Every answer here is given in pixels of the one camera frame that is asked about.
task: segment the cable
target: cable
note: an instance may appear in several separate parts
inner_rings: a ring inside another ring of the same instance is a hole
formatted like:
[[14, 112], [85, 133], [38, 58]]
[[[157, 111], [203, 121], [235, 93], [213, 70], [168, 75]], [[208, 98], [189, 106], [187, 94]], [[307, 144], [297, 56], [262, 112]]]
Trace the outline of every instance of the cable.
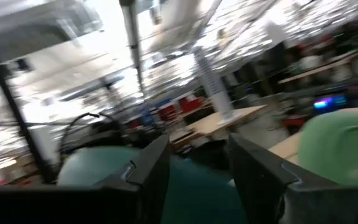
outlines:
[[92, 114], [92, 113], [85, 113], [85, 114], [81, 114], [79, 115], [78, 117], [76, 117], [66, 128], [64, 134], [63, 134], [63, 137], [60, 139], [60, 144], [58, 145], [58, 152], [59, 152], [59, 167], [62, 167], [63, 166], [63, 146], [65, 144], [65, 141], [66, 141], [66, 138], [68, 136], [68, 133], [69, 133], [69, 130], [71, 129], [71, 127], [78, 121], [80, 120], [81, 118], [84, 118], [86, 116], [92, 116], [94, 118], [99, 118], [100, 116], [98, 114]]
[[[111, 121], [115, 121], [114, 118], [112, 118], [110, 115], [107, 115], [107, 114], [104, 114], [104, 113], [99, 113], [99, 114], [93, 114], [93, 113], [85, 113], [85, 114], [81, 114], [79, 116], [77, 116], [68, 126], [67, 128], [65, 129], [65, 132], [63, 134], [63, 137], [60, 139], [60, 144], [58, 145], [58, 152], [59, 152], [59, 158], [60, 158], [60, 162], [59, 162], [59, 167], [62, 167], [63, 166], [63, 161], [64, 161], [64, 145], [65, 145], [65, 141], [66, 141], [66, 138], [70, 132], [70, 129], [72, 126], [74, 126], [74, 124], [79, 121], [81, 118], [84, 118], [86, 116], [92, 116], [94, 118], [100, 118], [100, 116], [104, 116], [105, 118], [107, 119], [110, 119]], [[122, 134], [122, 136], [125, 135], [126, 133], [126, 128], [124, 125], [122, 125], [120, 122], [118, 122], [119, 124], [119, 130]]]

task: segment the white pillar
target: white pillar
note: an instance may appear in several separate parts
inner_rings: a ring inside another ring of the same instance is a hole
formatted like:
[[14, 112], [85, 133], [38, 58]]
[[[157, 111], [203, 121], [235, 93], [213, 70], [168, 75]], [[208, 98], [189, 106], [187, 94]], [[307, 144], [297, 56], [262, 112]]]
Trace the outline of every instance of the white pillar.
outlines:
[[212, 71], [201, 47], [195, 47], [193, 49], [193, 54], [198, 65], [198, 71], [200, 73], [199, 77], [205, 92], [209, 96], [209, 99], [212, 100], [215, 111], [221, 115], [222, 121], [219, 123], [223, 124], [232, 120], [234, 118], [233, 107], [222, 80], [218, 74], [215, 74]]

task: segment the metal frame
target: metal frame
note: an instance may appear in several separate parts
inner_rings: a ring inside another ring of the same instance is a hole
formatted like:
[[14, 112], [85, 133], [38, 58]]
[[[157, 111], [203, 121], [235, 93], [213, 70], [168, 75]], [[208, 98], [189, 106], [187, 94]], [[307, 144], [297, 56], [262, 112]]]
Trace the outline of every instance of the metal frame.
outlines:
[[31, 154], [34, 157], [34, 163], [37, 166], [38, 170], [40, 171], [42, 180], [45, 184], [51, 184], [55, 178], [56, 175], [53, 173], [52, 168], [42, 159], [41, 153], [39, 148], [37, 147], [37, 144], [34, 141], [34, 138], [32, 137], [30, 131], [27, 128], [27, 125], [25, 123], [24, 117], [15, 102], [15, 99], [12, 95], [11, 90], [9, 89], [8, 84], [6, 83], [5, 77], [9, 74], [9, 70], [0, 65], [0, 86], [4, 93], [5, 99], [7, 100], [9, 107], [11, 108], [13, 115], [15, 116], [17, 123], [22, 131], [23, 136], [25, 137], [25, 140], [28, 143], [29, 150]]

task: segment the black cable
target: black cable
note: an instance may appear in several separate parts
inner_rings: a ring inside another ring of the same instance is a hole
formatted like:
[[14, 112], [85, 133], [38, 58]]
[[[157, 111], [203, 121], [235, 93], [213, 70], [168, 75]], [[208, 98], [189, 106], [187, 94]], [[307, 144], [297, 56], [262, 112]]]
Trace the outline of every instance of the black cable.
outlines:
[[9, 70], [6, 67], [3, 67], [0, 65], [0, 86], [4, 93], [4, 96], [9, 104], [9, 107], [11, 108], [13, 115], [15, 116], [17, 123], [19, 124], [19, 127], [25, 137], [25, 140], [27, 141], [29, 150], [34, 158], [34, 163], [37, 166], [38, 170], [40, 171], [40, 175], [42, 177], [42, 180], [45, 184], [51, 184], [55, 178], [56, 175], [53, 172], [52, 168], [49, 166], [49, 164], [46, 163], [42, 159], [40, 150], [38, 149], [30, 131], [27, 129], [27, 125], [25, 124], [24, 117], [22, 116], [22, 113], [17, 106], [14, 97], [5, 81], [5, 77], [9, 76]]
[[[69, 130], [71, 129], [72, 126], [74, 126], [74, 124], [79, 121], [81, 118], [84, 118], [86, 116], [92, 116], [94, 118], [100, 118], [100, 116], [104, 116], [107, 119], [110, 119], [111, 121], [115, 121], [115, 119], [113, 117], [111, 117], [108, 114], [105, 113], [99, 113], [99, 114], [93, 114], [93, 113], [85, 113], [85, 114], [81, 114], [78, 117], [76, 117], [66, 128], [62, 138], [60, 139], [60, 144], [58, 145], [58, 152], [59, 152], [59, 157], [60, 157], [60, 161], [59, 161], [59, 166], [62, 167], [63, 166], [63, 156], [64, 156], [64, 145], [65, 145], [65, 141], [66, 138], [68, 136]], [[118, 122], [119, 124], [119, 130], [121, 132], [121, 135], [124, 136], [125, 135], [125, 126], [122, 125], [120, 122]]]
[[62, 167], [63, 166], [63, 146], [65, 144], [66, 138], [68, 136], [69, 130], [71, 129], [71, 127], [81, 118], [84, 118], [86, 116], [92, 116], [94, 118], [99, 118], [100, 116], [98, 114], [92, 114], [92, 113], [85, 113], [85, 114], [81, 114], [79, 116], [77, 116], [66, 128], [62, 138], [60, 139], [60, 143], [58, 145], [58, 152], [59, 152], [59, 166]]

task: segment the wooden desk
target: wooden desk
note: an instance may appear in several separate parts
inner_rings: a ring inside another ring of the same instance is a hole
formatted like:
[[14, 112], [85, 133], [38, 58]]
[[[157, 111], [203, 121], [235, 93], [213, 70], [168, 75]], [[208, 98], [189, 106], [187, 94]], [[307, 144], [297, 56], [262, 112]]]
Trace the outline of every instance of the wooden desk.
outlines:
[[[349, 108], [349, 109], [343, 109], [341, 111], [350, 111], [358, 113], [358, 108]], [[271, 147], [269, 149], [270, 152], [290, 161], [295, 164], [298, 164], [298, 144], [302, 133], [296, 133], [286, 140], [278, 143], [277, 145]]]
[[352, 55], [349, 55], [347, 57], [345, 57], [344, 59], [340, 59], [336, 62], [333, 62], [333, 63], [329, 63], [327, 65], [324, 65], [324, 66], [321, 66], [321, 67], [318, 67], [318, 68], [315, 68], [313, 70], [310, 70], [310, 71], [307, 71], [307, 72], [303, 72], [299, 75], [295, 75], [293, 77], [290, 77], [290, 78], [286, 78], [286, 79], [283, 79], [283, 80], [280, 80], [278, 81], [278, 84], [283, 84], [283, 83], [287, 83], [287, 82], [290, 82], [290, 81], [293, 81], [293, 80], [297, 80], [299, 78], [303, 78], [303, 77], [307, 77], [309, 75], [314, 75], [316, 73], [319, 73], [319, 72], [322, 72], [322, 71], [325, 71], [325, 70], [328, 70], [330, 68], [334, 68], [334, 67], [338, 67], [338, 66], [341, 66], [341, 65], [345, 65], [347, 63], [349, 63], [351, 61], [352, 58], [358, 56], [358, 52], [357, 53], [354, 53]]
[[236, 118], [225, 124], [218, 124], [221, 120], [221, 115], [219, 113], [213, 113], [201, 120], [194, 122], [193, 124], [188, 125], [187, 128], [194, 129], [195, 132], [192, 135], [173, 143], [173, 146], [174, 148], [179, 149], [182, 146], [189, 144], [192, 140], [198, 139], [203, 136], [211, 136], [218, 131], [221, 131], [234, 124], [238, 124], [246, 120], [247, 118], [249, 118], [249, 116], [252, 116], [253, 114], [259, 112], [266, 106], [267, 105], [252, 106], [249, 108], [241, 108], [234, 110], [233, 112]]

